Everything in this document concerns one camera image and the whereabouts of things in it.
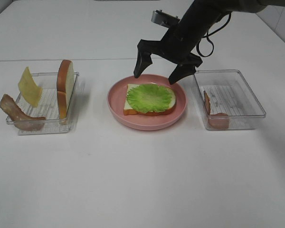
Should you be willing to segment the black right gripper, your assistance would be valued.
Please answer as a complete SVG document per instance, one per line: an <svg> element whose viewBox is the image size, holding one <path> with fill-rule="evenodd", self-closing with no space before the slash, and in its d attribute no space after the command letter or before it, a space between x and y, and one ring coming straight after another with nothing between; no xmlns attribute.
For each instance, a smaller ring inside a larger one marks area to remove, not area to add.
<svg viewBox="0 0 285 228"><path fill-rule="evenodd" d="M179 23L168 29L161 40L140 40L136 65L133 71L138 78L152 64L151 55L155 54L178 64L169 76L170 85L195 74L195 66L202 63L201 57L191 53L203 36L203 25L200 23Z"/></svg>

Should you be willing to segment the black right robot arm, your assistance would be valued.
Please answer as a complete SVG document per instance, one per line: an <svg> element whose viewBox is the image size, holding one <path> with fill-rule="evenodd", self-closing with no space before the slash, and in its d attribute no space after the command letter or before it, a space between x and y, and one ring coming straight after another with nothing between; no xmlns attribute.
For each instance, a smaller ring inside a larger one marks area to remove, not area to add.
<svg viewBox="0 0 285 228"><path fill-rule="evenodd" d="M191 51L216 22L233 11L256 13L267 5L264 0L195 0L181 19L154 11L152 22L168 30L159 41L140 40L134 77L138 78L152 64L152 54L177 65L169 76L170 84L195 74L202 60Z"/></svg>

